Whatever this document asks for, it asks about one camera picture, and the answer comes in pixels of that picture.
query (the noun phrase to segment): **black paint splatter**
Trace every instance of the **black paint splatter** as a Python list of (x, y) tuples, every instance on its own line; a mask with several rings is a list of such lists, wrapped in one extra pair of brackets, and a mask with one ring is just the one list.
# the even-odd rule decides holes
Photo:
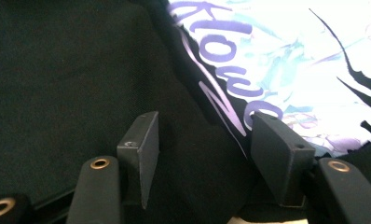
[[(342, 48), (343, 50), (343, 53), (345, 55), (345, 60), (346, 60), (346, 64), (348, 66), (348, 70), (349, 70), (349, 73), (350, 75), (354, 78), (355, 81), (357, 81), (359, 84), (367, 87), (369, 90), (371, 90), (371, 78), (369, 77), (366, 77), (364, 75), (363, 72), (361, 71), (355, 71), (352, 67), (351, 67), (351, 64), (350, 64), (350, 60), (349, 60), (349, 57), (348, 57), (348, 54), (346, 53), (345, 51), (345, 48), (343, 47), (342, 43), (339, 41), (339, 39), (337, 38), (337, 35), (333, 32), (333, 30), (328, 26), (328, 24), (323, 21), (318, 15), (316, 15), (316, 13), (314, 13), (312, 10), (311, 12), (324, 24), (324, 26), (330, 31), (330, 33), (332, 34), (332, 36), (337, 40), (337, 42), (339, 43), (340, 47)], [(358, 97), (360, 97), (360, 99), (362, 99), (367, 105), (371, 106), (371, 97), (360, 92), (360, 91), (357, 91), (355, 90), (353, 87), (349, 86), (348, 84), (346, 84), (345, 82), (343, 82), (342, 80), (340, 80), (339, 78), (339, 81), (343, 83), (343, 85), (345, 85), (346, 87), (348, 87), (352, 92), (354, 92), (354, 94), (356, 94)], [(366, 121), (363, 121), (361, 126), (365, 129), (367, 129), (369, 132), (371, 132), (371, 125), (366, 122)]]

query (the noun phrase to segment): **black cloth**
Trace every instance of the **black cloth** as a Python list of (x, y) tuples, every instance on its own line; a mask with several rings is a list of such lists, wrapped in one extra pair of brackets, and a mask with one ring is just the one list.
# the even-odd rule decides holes
[(263, 180), (194, 80), (176, 29), (164, 0), (0, 1), (0, 194), (36, 204), (73, 188), (84, 161), (115, 156), (133, 120), (157, 110), (150, 200), (126, 207), (128, 223), (302, 218), (271, 195), (258, 203)]

